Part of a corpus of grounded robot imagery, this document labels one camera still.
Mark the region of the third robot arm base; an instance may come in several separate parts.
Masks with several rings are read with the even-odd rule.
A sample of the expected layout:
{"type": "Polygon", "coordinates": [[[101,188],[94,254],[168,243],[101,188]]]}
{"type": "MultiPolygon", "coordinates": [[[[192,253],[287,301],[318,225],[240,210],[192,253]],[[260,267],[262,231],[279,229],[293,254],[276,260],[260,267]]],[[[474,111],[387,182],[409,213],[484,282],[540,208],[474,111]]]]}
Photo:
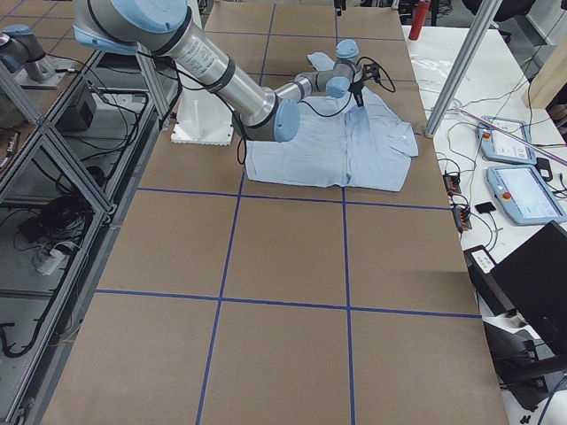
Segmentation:
{"type": "Polygon", "coordinates": [[[60,81],[35,33],[24,24],[1,28],[1,63],[24,89],[55,89],[60,81]]]}

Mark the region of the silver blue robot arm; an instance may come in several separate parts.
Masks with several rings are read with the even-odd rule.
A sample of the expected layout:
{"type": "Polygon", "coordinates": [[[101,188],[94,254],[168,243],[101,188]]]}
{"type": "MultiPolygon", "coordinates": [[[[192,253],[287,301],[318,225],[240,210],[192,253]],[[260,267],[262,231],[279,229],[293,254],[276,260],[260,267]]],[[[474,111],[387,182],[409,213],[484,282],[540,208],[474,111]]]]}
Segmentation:
{"type": "Polygon", "coordinates": [[[380,80],[379,66],[351,39],[337,45],[330,70],[301,73],[278,89],[262,88],[194,23],[184,1],[85,0],[74,4],[74,34],[92,49],[135,55],[144,46],[169,57],[233,109],[236,131],[251,141],[289,142],[300,124],[299,103],[315,92],[363,104],[362,87],[380,80]]]}

